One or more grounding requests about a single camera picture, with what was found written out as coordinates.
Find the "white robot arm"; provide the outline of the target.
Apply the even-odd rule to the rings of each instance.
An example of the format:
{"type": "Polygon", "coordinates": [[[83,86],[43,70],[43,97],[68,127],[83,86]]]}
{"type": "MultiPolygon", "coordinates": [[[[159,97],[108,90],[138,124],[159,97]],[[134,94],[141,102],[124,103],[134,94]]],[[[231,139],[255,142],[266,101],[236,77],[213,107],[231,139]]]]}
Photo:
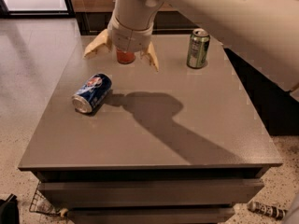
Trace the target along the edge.
{"type": "Polygon", "coordinates": [[[91,58],[117,48],[159,62],[151,42],[162,4],[204,28],[291,98],[298,98],[299,0],[116,0],[107,28],[85,49],[91,58]]]}

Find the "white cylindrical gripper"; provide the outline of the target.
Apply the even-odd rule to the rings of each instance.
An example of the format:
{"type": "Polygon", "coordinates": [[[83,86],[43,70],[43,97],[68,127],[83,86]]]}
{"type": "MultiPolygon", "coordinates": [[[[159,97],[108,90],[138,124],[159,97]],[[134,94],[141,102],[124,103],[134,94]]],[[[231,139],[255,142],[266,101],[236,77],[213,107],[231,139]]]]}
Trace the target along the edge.
{"type": "Polygon", "coordinates": [[[155,48],[151,41],[154,14],[145,19],[146,28],[137,29],[137,20],[127,27],[112,13],[107,29],[103,30],[84,50],[83,57],[91,59],[97,55],[107,54],[112,51],[112,43],[121,51],[138,52],[143,63],[151,65],[156,72],[159,71],[159,62],[155,48]]]}

